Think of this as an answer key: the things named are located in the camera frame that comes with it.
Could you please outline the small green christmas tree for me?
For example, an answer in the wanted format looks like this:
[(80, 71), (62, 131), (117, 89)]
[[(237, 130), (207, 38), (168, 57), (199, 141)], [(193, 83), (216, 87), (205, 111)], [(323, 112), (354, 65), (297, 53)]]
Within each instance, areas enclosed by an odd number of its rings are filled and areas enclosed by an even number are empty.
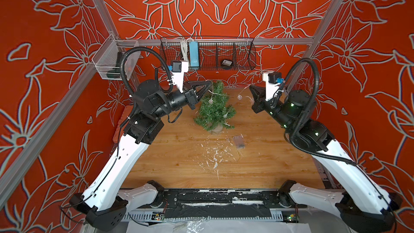
[(209, 95), (203, 97), (196, 112), (194, 122), (210, 133), (220, 133), (223, 129), (234, 129), (228, 123), (236, 115), (236, 109), (228, 103), (230, 96), (224, 92), (221, 81), (213, 82)]

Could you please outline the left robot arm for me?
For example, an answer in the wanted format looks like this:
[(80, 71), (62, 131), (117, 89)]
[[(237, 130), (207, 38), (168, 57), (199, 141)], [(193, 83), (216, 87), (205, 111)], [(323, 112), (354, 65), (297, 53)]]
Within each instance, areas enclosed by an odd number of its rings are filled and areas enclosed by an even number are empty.
[[(157, 79), (147, 80), (135, 90), (131, 88), (125, 65), (132, 54), (142, 51), (160, 61), (168, 77), (167, 90), (162, 89)], [(158, 207), (164, 203), (165, 189), (154, 180), (130, 190), (122, 190), (121, 186), (139, 157), (163, 128), (162, 117), (175, 111), (181, 114), (185, 106), (195, 109), (212, 87), (209, 80), (185, 82), (188, 62), (175, 61), (168, 66), (156, 51), (143, 46), (123, 53), (119, 58), (119, 69), (133, 101), (133, 109), (120, 125), (118, 145), (109, 161), (91, 186), (71, 197), (69, 205), (86, 216), (86, 223), (102, 231), (114, 229), (134, 209), (145, 205)]]

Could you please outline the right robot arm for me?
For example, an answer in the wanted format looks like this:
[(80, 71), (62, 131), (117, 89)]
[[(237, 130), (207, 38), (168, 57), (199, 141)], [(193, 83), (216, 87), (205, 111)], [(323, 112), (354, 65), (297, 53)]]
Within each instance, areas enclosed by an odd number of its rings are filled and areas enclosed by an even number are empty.
[(263, 75), (265, 86), (249, 87), (255, 113), (266, 112), (284, 130), (284, 138), (296, 149), (319, 161), (340, 183), (343, 190), (334, 193), (310, 188), (294, 180), (285, 181), (277, 199), (285, 208), (305, 205), (340, 218), (357, 233), (385, 233), (396, 230), (395, 212), (402, 204), (396, 193), (389, 193), (361, 169), (322, 123), (312, 119), (320, 87), (320, 75), (314, 60), (302, 58), (313, 72), (311, 93), (285, 91), (288, 77), (279, 72)]

